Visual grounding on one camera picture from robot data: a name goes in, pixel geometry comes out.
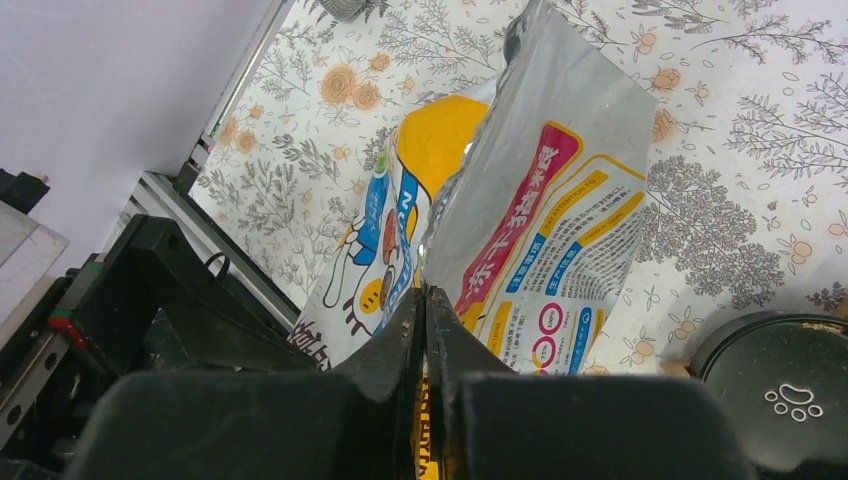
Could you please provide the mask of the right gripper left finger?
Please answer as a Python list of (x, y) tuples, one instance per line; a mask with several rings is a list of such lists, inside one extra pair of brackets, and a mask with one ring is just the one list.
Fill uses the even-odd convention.
[(423, 320), (408, 291), (326, 373), (141, 373), (97, 403), (70, 479), (413, 479)]

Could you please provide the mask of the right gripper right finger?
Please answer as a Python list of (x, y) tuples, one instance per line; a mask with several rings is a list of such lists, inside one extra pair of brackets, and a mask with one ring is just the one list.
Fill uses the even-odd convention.
[(443, 479), (752, 479), (728, 418), (673, 376), (512, 371), (425, 297), (431, 438)]

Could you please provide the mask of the cat food bag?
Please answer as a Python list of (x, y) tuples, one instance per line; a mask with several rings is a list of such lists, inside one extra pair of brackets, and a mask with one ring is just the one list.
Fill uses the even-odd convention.
[(420, 292), (415, 478), (421, 454), (438, 463), (427, 291), (512, 371), (578, 376), (639, 235), (652, 96), (550, 1), (527, 3), (504, 54), (498, 78), (391, 132), (291, 334), (326, 373)]

